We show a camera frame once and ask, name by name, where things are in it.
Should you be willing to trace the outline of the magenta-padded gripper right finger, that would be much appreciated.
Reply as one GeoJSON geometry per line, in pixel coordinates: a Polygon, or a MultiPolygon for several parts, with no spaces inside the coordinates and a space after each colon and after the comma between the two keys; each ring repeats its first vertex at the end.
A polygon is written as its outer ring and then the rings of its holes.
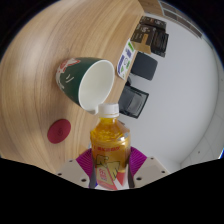
{"type": "Polygon", "coordinates": [[[128,184],[140,188],[169,175],[169,171],[153,156],[147,157],[132,147],[129,157],[128,184]]]}

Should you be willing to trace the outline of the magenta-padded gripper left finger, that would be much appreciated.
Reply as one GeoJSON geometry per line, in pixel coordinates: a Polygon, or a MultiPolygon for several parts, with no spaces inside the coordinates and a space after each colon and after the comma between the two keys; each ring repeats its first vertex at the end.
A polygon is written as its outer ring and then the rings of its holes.
{"type": "Polygon", "coordinates": [[[96,187],[92,150],[88,149],[76,159],[70,159],[56,173],[57,176],[84,188],[96,187]]]}

